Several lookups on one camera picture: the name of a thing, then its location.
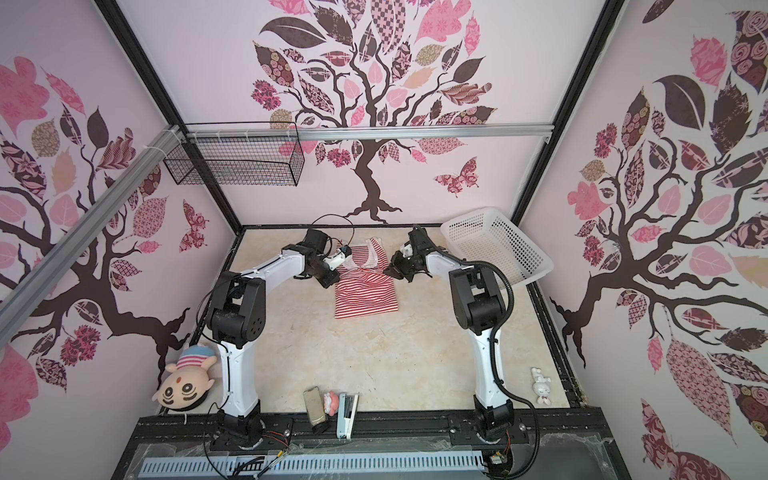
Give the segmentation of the red white striped tank top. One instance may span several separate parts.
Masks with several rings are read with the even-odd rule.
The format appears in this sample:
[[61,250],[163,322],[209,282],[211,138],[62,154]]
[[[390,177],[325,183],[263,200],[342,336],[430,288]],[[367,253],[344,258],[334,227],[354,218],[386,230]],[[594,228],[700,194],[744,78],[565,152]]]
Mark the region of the red white striped tank top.
[[385,275],[387,252],[377,237],[351,247],[352,256],[339,267],[335,284],[336,319],[367,317],[399,310],[394,279]]

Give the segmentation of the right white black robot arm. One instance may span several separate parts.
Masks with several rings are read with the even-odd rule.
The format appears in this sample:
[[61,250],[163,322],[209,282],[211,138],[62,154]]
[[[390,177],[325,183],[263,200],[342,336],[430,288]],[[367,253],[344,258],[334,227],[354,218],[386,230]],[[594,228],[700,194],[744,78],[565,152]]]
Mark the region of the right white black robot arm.
[[458,325],[473,345],[476,387],[473,396],[476,429],[481,438],[496,441],[514,424],[513,398],[504,388],[498,334],[511,316],[499,286],[499,269],[485,261],[461,259],[438,246],[420,227],[391,257],[384,273],[412,282],[423,273],[447,279]]

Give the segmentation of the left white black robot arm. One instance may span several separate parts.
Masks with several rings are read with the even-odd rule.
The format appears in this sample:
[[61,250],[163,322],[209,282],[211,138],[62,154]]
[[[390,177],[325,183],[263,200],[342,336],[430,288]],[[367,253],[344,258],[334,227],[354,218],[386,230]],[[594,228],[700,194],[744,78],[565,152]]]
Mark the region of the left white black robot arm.
[[327,289],[340,280],[338,268],[352,256],[349,245],[327,249],[331,238],[310,228],[302,241],[284,246],[266,262],[241,272],[226,271],[212,291],[206,328],[221,362],[223,403],[218,428],[251,447],[264,436],[255,385],[255,347],[267,321],[267,296],[288,280],[316,280]]

